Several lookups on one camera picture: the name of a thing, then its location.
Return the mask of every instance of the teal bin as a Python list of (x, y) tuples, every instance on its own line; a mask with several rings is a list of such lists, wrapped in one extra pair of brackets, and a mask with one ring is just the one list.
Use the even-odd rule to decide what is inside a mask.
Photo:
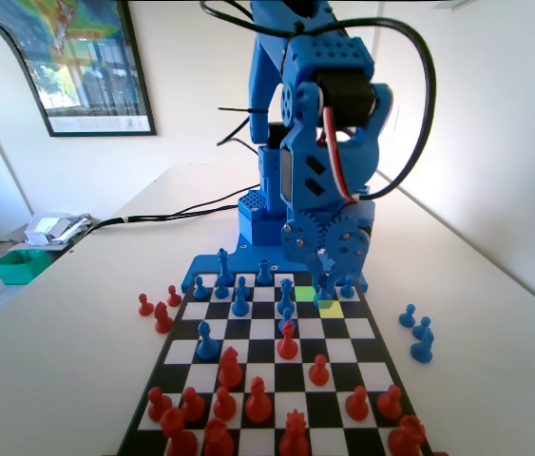
[(50, 264), (45, 250), (15, 250), (0, 257), (0, 278), (6, 285), (26, 285)]

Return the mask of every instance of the chessboard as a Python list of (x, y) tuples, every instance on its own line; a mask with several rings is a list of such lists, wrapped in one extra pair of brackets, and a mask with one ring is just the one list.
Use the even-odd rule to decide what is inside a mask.
[[(390, 385), (402, 390), (403, 415), (414, 415), (411, 401), (392, 362), (383, 338), (377, 329), (370, 307), (363, 293), (356, 289), (353, 297), (336, 297), (328, 309), (314, 305), (315, 289), (309, 273), (286, 274), (274, 271), (271, 285), (256, 283), (257, 274), (237, 274), (246, 279), (250, 288), (247, 299), (250, 312), (237, 317), (231, 307), (235, 288), (218, 299), (214, 295), (217, 274), (199, 274), (210, 295), (198, 301), (193, 287), (185, 294), (182, 304), (168, 307), (174, 318), (163, 349), (146, 388), (140, 394), (140, 403), (121, 444), (118, 456), (163, 456), (169, 445), (160, 423), (149, 419), (148, 391), (159, 387), (172, 399), (174, 407), (182, 405), (182, 392), (193, 387), (205, 400), (205, 412), (194, 423), (186, 423), (185, 430), (198, 439), (198, 454), (202, 452), (203, 430), (214, 417), (213, 406), (219, 387), (219, 356), (213, 361), (202, 361), (196, 349), (200, 343), (198, 326), (205, 320), (210, 335), (218, 340), (220, 352), (233, 347), (243, 378), (237, 388), (230, 389), (237, 401), (237, 410), (227, 427), (235, 443), (235, 454), (240, 456), (270, 456), (278, 454), (278, 442), (285, 433), (287, 413), (293, 409), (305, 414), (306, 437), (313, 456), (335, 455), (390, 455), (388, 436), (398, 422), (379, 414), (377, 397)], [(282, 295), (281, 281), (292, 280), (292, 300), (295, 311), (294, 340), (298, 352), (293, 359), (284, 360), (277, 353), (277, 342), (282, 338), (277, 325), (282, 316), (277, 304)], [(328, 382), (316, 386), (309, 379), (309, 369), (315, 357), (323, 354), (331, 373)], [(245, 401), (250, 396), (254, 377), (261, 377), (265, 391), (273, 404), (271, 417), (262, 424), (251, 422), (244, 413)], [(345, 400), (357, 386), (368, 393), (368, 417), (356, 422), (345, 410)], [(423, 456), (432, 451), (426, 441), (421, 445)]]

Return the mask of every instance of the red chess piece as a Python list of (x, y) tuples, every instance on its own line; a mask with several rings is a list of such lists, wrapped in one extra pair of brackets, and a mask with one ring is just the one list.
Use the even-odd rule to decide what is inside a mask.
[(305, 437), (305, 414), (295, 410), (286, 415), (286, 433), (279, 441), (280, 456), (308, 456), (309, 443)]
[(284, 338), (277, 342), (277, 354), (282, 359), (293, 359), (298, 352), (298, 345), (293, 340), (293, 333), (295, 333), (295, 327), (293, 322), (288, 320), (282, 328)]
[(203, 456), (233, 456), (235, 445), (227, 425), (220, 418), (213, 418), (203, 430), (206, 443)]
[(168, 306), (176, 307), (182, 303), (181, 295), (176, 294), (176, 287), (174, 285), (168, 287), (168, 292), (170, 293), (170, 297), (167, 300)]
[(139, 294), (138, 300), (141, 301), (141, 307), (138, 308), (138, 313), (142, 316), (151, 315), (153, 313), (153, 304), (146, 300), (146, 294)]
[(379, 413), (388, 420), (397, 420), (400, 418), (400, 415), (402, 415), (400, 396), (402, 396), (402, 391), (396, 385), (391, 385), (388, 388), (388, 392), (379, 394), (379, 397), (377, 397)]
[(229, 421), (236, 414), (237, 407), (236, 399), (229, 394), (229, 389), (219, 387), (217, 389), (217, 403), (214, 405), (214, 414), (222, 421)]
[(172, 328), (172, 318), (168, 316), (168, 310), (161, 301), (155, 306), (155, 331), (159, 334), (165, 334)]
[(246, 401), (246, 416), (250, 421), (256, 424), (263, 423), (271, 415), (273, 408), (271, 399), (265, 394), (265, 383), (260, 377), (252, 379), (250, 387), (252, 392), (248, 400)]
[(160, 387), (153, 387), (149, 390), (149, 418), (153, 421), (160, 421), (166, 410), (172, 407), (172, 399), (162, 394)]
[(241, 382), (243, 372), (238, 364), (238, 352), (233, 347), (227, 347), (219, 361), (219, 382), (228, 389), (235, 388)]
[(163, 433), (170, 439), (166, 456), (195, 456), (198, 451), (198, 439), (188, 430), (182, 430), (184, 421), (179, 408), (169, 408), (160, 420)]
[(186, 422), (198, 421), (206, 408), (206, 401), (195, 392), (195, 388), (188, 387), (182, 392), (182, 417)]
[(345, 410), (355, 421), (362, 421), (369, 416), (367, 393), (364, 387), (355, 387), (353, 393), (345, 400)]
[(315, 356), (315, 364), (309, 368), (310, 380), (319, 387), (326, 385), (330, 373), (326, 369), (326, 356), (323, 354), (317, 354)]
[(407, 415), (400, 427), (390, 432), (388, 447), (392, 456), (420, 456), (419, 446), (426, 440), (426, 430), (416, 416)]

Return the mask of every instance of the white table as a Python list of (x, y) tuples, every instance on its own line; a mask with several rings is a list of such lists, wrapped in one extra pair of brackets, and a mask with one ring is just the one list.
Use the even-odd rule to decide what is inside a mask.
[[(258, 181), (254, 168), (224, 168), (171, 169), (121, 213), (170, 213)], [(237, 238), (236, 211), (106, 227), (0, 311), (0, 455), (114, 454), (163, 342), (138, 317), (138, 294), (164, 299), (195, 255), (233, 251)], [(535, 298), (397, 191), (377, 204), (365, 274), (431, 447), (534, 456)], [(410, 302), (432, 318), (427, 366), (397, 322)]]

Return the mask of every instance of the map poster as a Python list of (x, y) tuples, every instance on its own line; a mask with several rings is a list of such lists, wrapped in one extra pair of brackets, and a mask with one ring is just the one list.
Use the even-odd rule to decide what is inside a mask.
[(51, 136), (155, 135), (127, 2), (0, 0)]

